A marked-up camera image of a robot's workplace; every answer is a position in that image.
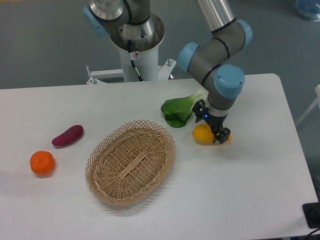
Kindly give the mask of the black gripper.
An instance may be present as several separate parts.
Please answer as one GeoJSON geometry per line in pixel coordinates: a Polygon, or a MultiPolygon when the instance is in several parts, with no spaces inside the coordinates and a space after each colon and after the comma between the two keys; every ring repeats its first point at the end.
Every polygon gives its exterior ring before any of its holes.
{"type": "Polygon", "coordinates": [[[214,136],[214,139],[212,141],[213,144],[216,141],[218,141],[220,144],[224,144],[229,140],[231,130],[227,127],[224,127],[223,125],[228,115],[214,116],[210,114],[209,108],[206,106],[206,103],[203,99],[197,101],[194,104],[192,112],[195,114],[196,123],[204,120],[210,126],[210,129],[214,136]]]}

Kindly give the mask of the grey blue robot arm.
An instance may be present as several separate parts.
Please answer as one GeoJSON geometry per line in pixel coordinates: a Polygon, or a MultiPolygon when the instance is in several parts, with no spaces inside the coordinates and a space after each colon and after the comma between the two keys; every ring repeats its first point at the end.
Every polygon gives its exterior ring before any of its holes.
{"type": "MultiPolygon", "coordinates": [[[[252,40],[252,29],[235,18],[226,0],[200,0],[198,5],[212,38],[203,45],[191,42],[180,51],[178,65],[208,92],[190,103],[189,110],[165,110],[176,127],[191,115],[205,121],[213,140],[223,144],[231,135],[223,123],[245,83],[243,71],[227,60],[252,40]]],[[[82,13],[98,36],[109,36],[120,53],[125,82],[160,80],[159,45],[165,37],[162,20],[150,10],[148,0],[92,0],[82,13]]]]}

